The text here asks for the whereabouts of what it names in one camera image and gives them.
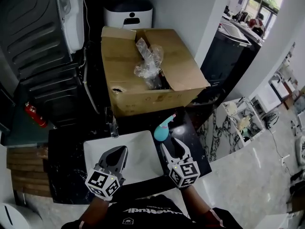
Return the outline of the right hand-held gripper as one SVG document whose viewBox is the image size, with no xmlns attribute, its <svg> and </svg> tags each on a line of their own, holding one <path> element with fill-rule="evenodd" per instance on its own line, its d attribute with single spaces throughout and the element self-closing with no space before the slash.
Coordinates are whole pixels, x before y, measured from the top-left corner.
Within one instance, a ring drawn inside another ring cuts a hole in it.
<svg viewBox="0 0 305 229">
<path fill-rule="evenodd" d="M 184 142 L 173 137 L 172 144 L 174 147 L 173 157 L 164 143 L 161 143 L 161 150 L 170 171 L 169 177 L 178 189 L 182 189 L 192 185 L 198 179 L 200 170 L 197 162 L 193 161 L 191 157 L 189 147 Z"/>
</svg>

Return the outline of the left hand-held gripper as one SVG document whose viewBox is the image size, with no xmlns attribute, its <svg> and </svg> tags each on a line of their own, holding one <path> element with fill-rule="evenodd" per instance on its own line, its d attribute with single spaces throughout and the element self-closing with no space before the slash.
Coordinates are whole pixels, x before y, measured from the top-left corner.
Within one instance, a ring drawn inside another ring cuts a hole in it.
<svg viewBox="0 0 305 229">
<path fill-rule="evenodd" d="M 125 168 L 127 156 L 126 146 L 117 146 L 104 152 L 98 164 L 88 172 L 85 180 L 88 190 L 104 201 L 111 201 L 125 181 L 121 172 Z"/>
</svg>

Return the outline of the teal spray bottle pink nozzle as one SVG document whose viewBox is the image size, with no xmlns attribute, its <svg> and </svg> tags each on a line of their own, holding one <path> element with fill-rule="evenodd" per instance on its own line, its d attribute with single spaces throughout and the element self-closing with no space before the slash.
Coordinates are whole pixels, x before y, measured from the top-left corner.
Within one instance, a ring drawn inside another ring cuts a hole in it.
<svg viewBox="0 0 305 229">
<path fill-rule="evenodd" d="M 163 142 L 167 139 L 169 135 L 169 127 L 168 124 L 173 121 L 173 119 L 176 117 L 176 114 L 173 114 L 169 116 L 167 119 L 165 119 L 161 124 L 159 124 L 155 131 L 154 131 L 154 138 L 155 140 L 159 142 Z"/>
</svg>

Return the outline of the person's right forearm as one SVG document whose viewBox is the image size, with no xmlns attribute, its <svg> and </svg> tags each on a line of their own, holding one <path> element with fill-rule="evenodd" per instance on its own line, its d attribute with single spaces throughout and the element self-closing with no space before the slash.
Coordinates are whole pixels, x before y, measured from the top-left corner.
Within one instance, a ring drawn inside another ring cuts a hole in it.
<svg viewBox="0 0 305 229">
<path fill-rule="evenodd" d="M 211 208 L 197 193 L 194 186 L 180 189 L 183 201 L 190 218 L 197 221 L 199 217 L 207 213 Z"/>
</svg>

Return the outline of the person's left forearm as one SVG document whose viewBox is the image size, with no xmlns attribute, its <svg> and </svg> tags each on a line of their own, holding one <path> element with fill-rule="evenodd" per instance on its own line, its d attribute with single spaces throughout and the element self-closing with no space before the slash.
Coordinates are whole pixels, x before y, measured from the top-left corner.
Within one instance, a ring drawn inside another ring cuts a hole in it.
<svg viewBox="0 0 305 229">
<path fill-rule="evenodd" d="M 104 220 L 109 204 L 109 201 L 95 197 L 85 212 L 81 215 L 80 220 L 91 226 L 98 225 L 102 220 Z"/>
</svg>

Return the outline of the white rectangular sink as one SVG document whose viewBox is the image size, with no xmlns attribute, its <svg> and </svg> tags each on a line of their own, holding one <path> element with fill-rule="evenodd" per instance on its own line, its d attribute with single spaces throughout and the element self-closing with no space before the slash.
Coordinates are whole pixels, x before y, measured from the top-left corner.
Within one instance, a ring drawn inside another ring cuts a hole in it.
<svg viewBox="0 0 305 229">
<path fill-rule="evenodd" d="M 95 167 L 104 152 L 117 146 L 127 146 L 128 149 L 126 165 L 122 171 L 125 185 L 138 184 L 163 176 L 156 146 L 148 130 L 121 135 L 118 138 L 85 141 L 83 150 L 87 171 Z"/>
</svg>

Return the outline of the chrome faucet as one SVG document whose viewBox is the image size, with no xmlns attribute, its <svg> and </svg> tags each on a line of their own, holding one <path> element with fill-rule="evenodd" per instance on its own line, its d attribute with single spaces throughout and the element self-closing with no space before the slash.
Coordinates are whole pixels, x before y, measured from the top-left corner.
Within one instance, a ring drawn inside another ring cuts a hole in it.
<svg viewBox="0 0 305 229">
<path fill-rule="evenodd" d="M 118 138 L 118 125 L 111 107 L 105 108 L 105 122 L 109 126 L 111 137 Z"/>
</svg>

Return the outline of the black marble countertop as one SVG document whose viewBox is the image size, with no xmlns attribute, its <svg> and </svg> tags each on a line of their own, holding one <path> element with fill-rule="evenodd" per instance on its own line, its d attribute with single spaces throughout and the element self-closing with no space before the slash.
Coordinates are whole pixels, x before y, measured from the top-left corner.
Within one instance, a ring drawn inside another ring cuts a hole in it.
<svg viewBox="0 0 305 229">
<path fill-rule="evenodd" d="M 117 119 L 118 134 L 126 135 L 139 131 L 153 133 L 157 125 L 172 114 L 176 114 L 176 117 L 169 124 L 170 136 L 165 141 L 169 152 L 174 154 L 176 145 L 172 143 L 172 139 L 177 138 L 189 147 L 194 161 L 198 163 L 200 177 L 211 173 L 206 152 L 196 132 L 203 121 L 189 108 L 178 107 L 120 117 Z M 93 195 L 85 185 L 87 171 L 83 143 L 110 136 L 106 117 L 98 117 L 96 114 L 84 116 L 78 124 L 49 131 L 48 161 L 44 162 L 44 167 L 48 172 L 50 191 L 55 203 L 87 205 L 92 201 Z M 163 176 L 134 185 L 125 183 L 114 194 L 113 200 L 130 200 L 174 188 L 164 160 L 161 160 L 161 165 L 165 171 Z"/>
</svg>

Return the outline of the person's black shirt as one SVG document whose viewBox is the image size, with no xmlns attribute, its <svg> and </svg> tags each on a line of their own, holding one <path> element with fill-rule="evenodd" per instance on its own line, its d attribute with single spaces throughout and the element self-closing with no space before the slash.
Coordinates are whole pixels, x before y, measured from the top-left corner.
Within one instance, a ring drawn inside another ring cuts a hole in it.
<svg viewBox="0 0 305 229">
<path fill-rule="evenodd" d="M 243 229 L 234 217 L 220 208 L 213 208 L 197 221 L 186 217 L 166 196 L 115 203 L 105 219 L 91 226 L 82 220 L 68 222 L 61 229 Z"/>
</svg>

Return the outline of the brown wooden pallet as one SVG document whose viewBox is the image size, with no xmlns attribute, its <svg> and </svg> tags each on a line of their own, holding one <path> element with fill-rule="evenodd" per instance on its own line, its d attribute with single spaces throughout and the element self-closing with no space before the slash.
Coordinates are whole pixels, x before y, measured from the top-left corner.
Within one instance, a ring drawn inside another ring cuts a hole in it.
<svg viewBox="0 0 305 229">
<path fill-rule="evenodd" d="M 8 148 L 7 168 L 11 173 L 13 190 L 50 198 L 47 161 L 46 146 Z"/>
</svg>

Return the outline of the red fire extinguisher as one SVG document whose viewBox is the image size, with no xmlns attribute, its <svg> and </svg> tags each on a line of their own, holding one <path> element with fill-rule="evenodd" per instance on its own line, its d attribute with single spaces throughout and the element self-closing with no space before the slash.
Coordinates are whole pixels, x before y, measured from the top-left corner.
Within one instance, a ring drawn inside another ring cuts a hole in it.
<svg viewBox="0 0 305 229">
<path fill-rule="evenodd" d="M 24 110 L 41 128 L 47 127 L 48 121 L 37 112 L 37 108 L 34 107 L 30 102 L 25 103 Z"/>
</svg>

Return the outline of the brown cardboard box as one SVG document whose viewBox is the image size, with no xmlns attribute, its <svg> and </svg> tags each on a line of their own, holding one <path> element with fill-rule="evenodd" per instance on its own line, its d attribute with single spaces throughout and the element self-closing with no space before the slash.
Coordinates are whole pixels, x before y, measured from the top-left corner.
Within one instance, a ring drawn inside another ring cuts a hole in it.
<svg viewBox="0 0 305 229">
<path fill-rule="evenodd" d="M 134 73 L 143 57 L 136 42 L 159 46 L 163 54 L 161 71 L 169 85 L 151 90 Z M 117 117 L 132 116 L 185 107 L 210 86 L 199 66 L 175 30 L 127 30 L 105 26 L 101 34 L 101 54 L 111 106 Z"/>
</svg>

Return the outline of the clear crumpled plastic bag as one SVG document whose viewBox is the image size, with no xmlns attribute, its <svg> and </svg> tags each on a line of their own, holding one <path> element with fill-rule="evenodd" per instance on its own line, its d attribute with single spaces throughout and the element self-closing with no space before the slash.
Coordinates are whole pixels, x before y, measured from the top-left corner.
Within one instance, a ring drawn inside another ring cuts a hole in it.
<svg viewBox="0 0 305 229">
<path fill-rule="evenodd" d="M 148 47 L 143 38 L 137 41 L 136 47 L 142 56 L 142 61 L 136 64 L 134 74 L 143 78 L 150 90 L 160 90 L 162 88 L 162 81 L 159 73 L 162 71 L 163 48 L 156 44 Z"/>
</svg>

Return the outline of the white appliance with dark lid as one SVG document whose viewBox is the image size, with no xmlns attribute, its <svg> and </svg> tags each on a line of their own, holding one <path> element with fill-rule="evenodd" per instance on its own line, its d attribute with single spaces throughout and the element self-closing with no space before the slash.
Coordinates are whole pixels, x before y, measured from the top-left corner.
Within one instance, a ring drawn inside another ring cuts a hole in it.
<svg viewBox="0 0 305 229">
<path fill-rule="evenodd" d="M 147 29 L 152 27 L 153 5 L 149 0 L 109 0 L 103 15 L 105 26 Z"/>
</svg>

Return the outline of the tilted grey washing machine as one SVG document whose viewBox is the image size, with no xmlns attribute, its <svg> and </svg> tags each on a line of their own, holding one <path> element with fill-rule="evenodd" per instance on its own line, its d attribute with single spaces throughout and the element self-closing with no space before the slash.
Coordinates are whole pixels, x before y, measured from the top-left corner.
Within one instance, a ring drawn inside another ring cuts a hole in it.
<svg viewBox="0 0 305 229">
<path fill-rule="evenodd" d="M 0 47 L 18 80 L 72 62 L 84 39 L 83 0 L 0 0 Z"/>
</svg>

